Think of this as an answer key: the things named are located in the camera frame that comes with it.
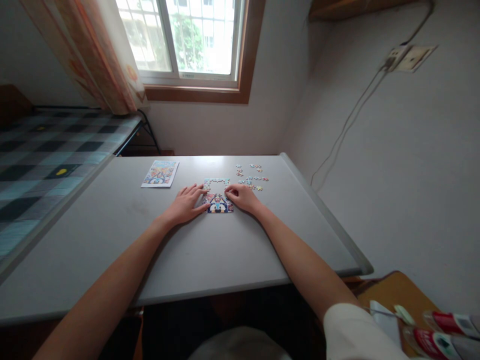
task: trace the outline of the window sill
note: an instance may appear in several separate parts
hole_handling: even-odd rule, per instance
[[[243,42],[238,73],[238,88],[166,86],[145,84],[150,101],[248,104],[254,77],[255,59],[262,29],[266,0],[247,0]]]
[[[145,92],[150,101],[248,104],[250,99],[250,86],[242,91],[238,88],[145,85]]]

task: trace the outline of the plastic bottle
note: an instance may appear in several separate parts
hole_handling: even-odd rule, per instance
[[[411,326],[403,328],[403,336],[419,355],[426,358],[480,360],[480,341]]]
[[[425,311],[425,322],[433,331],[445,334],[464,335],[480,340],[480,316],[460,315],[438,311]]]

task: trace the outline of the power cord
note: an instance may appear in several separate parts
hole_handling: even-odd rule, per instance
[[[417,36],[417,34],[419,33],[419,31],[424,27],[425,23],[427,22],[427,20],[429,19],[430,16],[432,16],[432,14],[434,13],[434,10],[435,10],[435,1],[434,0],[428,0],[428,12],[425,16],[425,18],[421,21],[421,23],[417,26],[417,28],[415,29],[415,31],[413,32],[413,34],[408,38],[407,41],[405,42],[402,42],[400,45],[403,46],[403,45],[408,45],[408,43],[410,43],[414,37]]]
[[[323,160],[323,162],[320,164],[320,166],[318,167],[318,169],[313,173],[313,175],[311,176],[311,179],[310,179],[310,186],[312,186],[312,183],[314,182],[314,177],[315,175],[320,171],[320,169],[322,168],[322,166],[328,161],[328,159],[330,159],[330,157],[332,156],[332,154],[334,153],[334,149],[335,149],[335,146],[337,145],[337,142],[340,140],[340,138],[342,137],[342,134],[344,133],[345,131],[345,128],[347,127],[347,124],[349,123],[349,120],[350,118],[352,117],[352,115],[354,114],[355,112],[355,109],[357,108],[357,106],[360,104],[360,101],[362,100],[362,98],[365,96],[365,94],[367,93],[367,91],[370,89],[370,87],[372,86],[372,84],[374,83],[375,79],[377,78],[378,74],[380,74],[382,72],[382,70],[384,69],[384,66],[378,70],[375,74],[375,76],[371,79],[370,83],[368,84],[368,86],[366,87],[366,89],[363,91],[363,93],[361,94],[361,96],[358,98],[357,102],[355,103],[355,106],[353,107],[353,109],[351,110],[350,114],[348,115],[348,117],[346,118],[345,120],[345,123],[343,124],[343,127],[341,128],[341,131],[340,131],[340,134],[338,135],[338,137],[336,138],[335,142],[333,143],[333,146],[331,147],[331,150],[330,150],[330,153],[328,154],[328,156],[325,158],[325,160]]]
[[[374,92],[378,89],[378,87],[380,86],[380,84],[382,83],[382,81],[387,77],[388,75],[388,72],[384,72],[383,75],[381,76],[380,80],[376,83],[375,87],[372,89],[372,91],[370,92],[370,94],[366,97],[365,101],[362,102],[362,104],[360,105],[360,107],[358,108],[358,111],[356,112],[355,116],[353,117],[353,120],[351,121],[350,125],[348,125],[348,127],[346,128],[345,132],[343,133],[343,137],[341,138],[340,140],[340,143],[338,144],[338,148],[336,149],[336,153],[335,153],[335,156],[333,158],[333,161],[331,162],[331,165],[328,167],[328,170],[326,171],[325,173],[325,176],[323,177],[323,180],[321,181],[321,184],[318,188],[317,191],[321,190],[322,187],[325,185],[325,182],[327,181],[327,178],[330,174],[330,172],[332,171],[332,169],[334,168],[335,166],[335,163],[337,162],[337,157],[339,156],[339,152],[340,152],[340,148],[342,147],[342,144],[344,143],[344,140],[345,140],[345,136],[347,136],[347,133],[349,132],[350,128],[354,125],[355,121],[357,120],[357,118],[359,117],[359,114],[360,112],[362,111],[362,108],[365,106],[365,104],[369,101],[369,99],[372,97],[372,95],[374,94]]]
[[[413,32],[413,34],[408,38],[407,41],[404,41],[401,45],[407,45],[408,43],[410,43],[414,38],[415,36],[417,36],[417,34],[420,32],[420,30],[424,27],[425,23],[427,22],[427,20],[430,18],[430,16],[433,14],[434,10],[435,10],[435,0],[428,0],[428,5],[429,5],[429,8],[428,8],[428,13],[426,14],[425,18],[421,21],[421,23],[417,26],[417,28],[415,29],[415,31]],[[392,64],[392,62],[394,61],[394,59],[388,59],[387,62],[380,68],[380,70],[378,70],[375,75],[373,76],[373,78],[371,79],[370,83],[368,84],[368,86],[366,87],[365,91],[361,94],[361,96],[358,98],[357,102],[355,103],[355,106],[353,107],[353,109],[351,110],[350,114],[348,115],[348,117],[346,118],[345,120],[345,123],[343,124],[343,127],[341,128],[341,132],[340,134],[338,135],[338,137],[336,138],[335,142],[333,143],[333,146],[331,147],[331,150],[330,150],[330,153],[328,154],[328,156],[325,158],[325,160],[323,160],[323,162],[320,164],[320,166],[318,167],[318,169],[313,173],[313,175],[311,176],[311,179],[310,179],[310,186],[312,186],[313,182],[314,182],[314,177],[315,175],[320,171],[320,169],[322,168],[322,166],[330,159],[330,157],[332,156],[332,154],[334,153],[334,150],[335,150],[335,146],[337,145],[338,141],[340,140],[341,138],[341,141],[340,141],[340,144],[338,145],[338,149],[335,153],[335,157],[333,159],[333,162],[331,164],[331,166],[328,168],[327,172],[325,173],[325,176],[323,177],[323,180],[320,184],[320,187],[318,188],[317,191],[319,191],[325,184],[325,181],[327,180],[327,177],[330,173],[330,171],[333,169],[333,166],[335,165],[335,162],[337,161],[337,156],[340,152],[340,147],[342,146],[343,142],[344,142],[344,139],[345,139],[345,135],[347,134],[347,132],[350,130],[350,128],[352,127],[352,125],[355,123],[355,121],[357,120],[359,114],[360,114],[360,111],[362,110],[362,108],[364,107],[364,105],[367,103],[367,101],[372,97],[372,95],[374,94],[374,92],[377,90],[377,88],[380,86],[380,84],[382,83],[382,81],[385,79],[385,77],[387,76],[387,72],[385,72],[383,74],[383,76],[380,78],[380,81],[375,85],[375,87],[373,88],[373,90],[371,91],[371,93],[366,97],[365,101],[361,104],[360,108],[358,109],[358,112],[356,113],[355,117],[353,118],[353,121],[351,122],[351,124],[347,127],[347,124],[349,123],[349,120],[350,118],[352,117],[352,115],[355,113],[355,109],[357,108],[357,106],[360,104],[360,101],[362,100],[362,98],[365,96],[365,94],[367,93],[367,91],[370,89],[370,87],[372,86],[372,84],[374,83],[375,79],[377,78],[377,76],[383,71],[383,70],[386,70],[390,67],[390,65]]]

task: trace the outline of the forearm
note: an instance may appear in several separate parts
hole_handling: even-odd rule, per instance
[[[260,221],[291,281],[320,320],[338,303],[360,306],[332,268],[266,206],[253,215]]]
[[[35,359],[96,359],[169,230],[167,222],[154,222],[132,243],[63,318]]]

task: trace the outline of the white shirt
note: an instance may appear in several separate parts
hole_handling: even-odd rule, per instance
[[[328,360],[407,360],[362,308],[336,304],[323,318]],[[205,341],[189,360],[291,360],[263,331],[237,327]]]

